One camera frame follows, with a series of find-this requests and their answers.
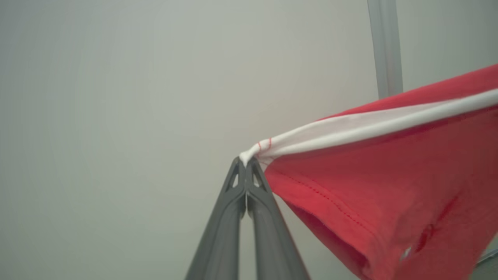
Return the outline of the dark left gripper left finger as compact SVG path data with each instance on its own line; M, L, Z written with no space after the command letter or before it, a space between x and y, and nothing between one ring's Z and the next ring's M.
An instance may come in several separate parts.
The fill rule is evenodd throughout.
M236 157L217 197L187 280L238 280L240 222L247 209L245 167Z

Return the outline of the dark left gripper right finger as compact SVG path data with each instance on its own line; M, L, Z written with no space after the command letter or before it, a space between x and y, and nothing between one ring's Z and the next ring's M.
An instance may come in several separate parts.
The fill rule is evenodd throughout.
M247 209L254 223L258 280L309 280L309 273L256 158L246 168Z

